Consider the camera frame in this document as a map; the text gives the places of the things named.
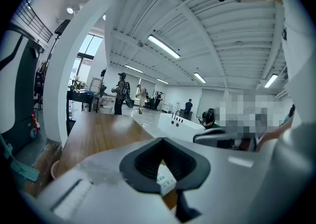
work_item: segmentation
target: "fluorescent light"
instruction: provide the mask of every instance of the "fluorescent light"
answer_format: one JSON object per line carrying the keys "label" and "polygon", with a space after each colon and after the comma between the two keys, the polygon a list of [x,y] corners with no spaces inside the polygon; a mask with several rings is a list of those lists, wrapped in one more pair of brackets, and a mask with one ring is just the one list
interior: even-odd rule
{"label": "fluorescent light", "polygon": [[163,80],[161,80],[161,79],[159,79],[159,78],[157,78],[157,80],[160,81],[160,82],[163,82],[163,83],[165,83],[165,84],[169,84],[168,82],[163,81]]}
{"label": "fluorescent light", "polygon": [[140,70],[138,70],[138,69],[135,69],[135,68],[131,67],[130,65],[125,65],[125,67],[130,68],[131,70],[134,70],[134,71],[143,73],[142,71],[140,71]]}
{"label": "fluorescent light", "polygon": [[69,12],[70,14],[73,14],[74,13],[74,10],[70,7],[67,7],[67,12]]}
{"label": "fluorescent light", "polygon": [[265,85],[265,88],[269,88],[270,85],[276,80],[277,78],[277,74],[272,74],[270,80],[268,81],[268,83]]}
{"label": "fluorescent light", "polygon": [[203,79],[203,77],[199,75],[199,73],[194,73],[194,76],[196,76],[203,84],[206,83],[206,81]]}
{"label": "fluorescent light", "polygon": [[174,58],[180,58],[180,55],[177,52],[175,52],[172,48],[170,48],[168,45],[166,45],[165,43],[163,43],[161,40],[154,37],[153,35],[148,36],[148,40],[153,42],[160,48],[162,48],[164,51],[168,52]]}

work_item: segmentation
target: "wooden desk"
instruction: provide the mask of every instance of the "wooden desk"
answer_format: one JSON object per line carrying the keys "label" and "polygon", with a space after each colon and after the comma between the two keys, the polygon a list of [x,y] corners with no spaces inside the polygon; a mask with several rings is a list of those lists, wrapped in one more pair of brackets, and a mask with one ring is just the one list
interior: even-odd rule
{"label": "wooden desk", "polygon": [[153,137],[129,116],[82,112],[61,154],[57,176],[90,155],[151,138]]}

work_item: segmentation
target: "ceiling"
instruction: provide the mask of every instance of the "ceiling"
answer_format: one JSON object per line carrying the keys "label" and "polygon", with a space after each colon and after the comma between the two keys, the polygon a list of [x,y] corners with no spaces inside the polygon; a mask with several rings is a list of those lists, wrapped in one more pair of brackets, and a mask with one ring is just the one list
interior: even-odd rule
{"label": "ceiling", "polygon": [[[87,1],[64,0],[64,4],[79,9]],[[281,48],[284,16],[273,1],[116,0],[106,14],[106,21],[100,16],[94,29],[109,39],[106,51],[113,64],[128,64],[172,85],[278,93],[286,82]],[[60,15],[69,17],[65,11]],[[175,59],[154,45],[147,39],[150,34],[181,57]],[[195,72],[207,83],[199,82]],[[265,89],[272,74],[279,77]]]}

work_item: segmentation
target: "metal railing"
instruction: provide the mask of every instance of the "metal railing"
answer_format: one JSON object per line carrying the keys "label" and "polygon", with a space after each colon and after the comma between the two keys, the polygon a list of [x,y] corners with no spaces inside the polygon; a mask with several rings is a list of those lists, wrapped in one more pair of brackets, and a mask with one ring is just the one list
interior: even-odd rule
{"label": "metal railing", "polygon": [[52,37],[52,32],[36,15],[27,0],[22,0],[15,14],[44,41],[48,42]]}

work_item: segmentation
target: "desk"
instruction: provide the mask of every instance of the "desk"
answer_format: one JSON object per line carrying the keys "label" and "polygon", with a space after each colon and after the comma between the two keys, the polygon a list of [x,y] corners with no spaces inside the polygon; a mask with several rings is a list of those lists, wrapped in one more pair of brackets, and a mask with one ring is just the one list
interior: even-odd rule
{"label": "desk", "polygon": [[63,149],[57,176],[90,155],[151,138],[153,137],[131,117],[82,112]]}

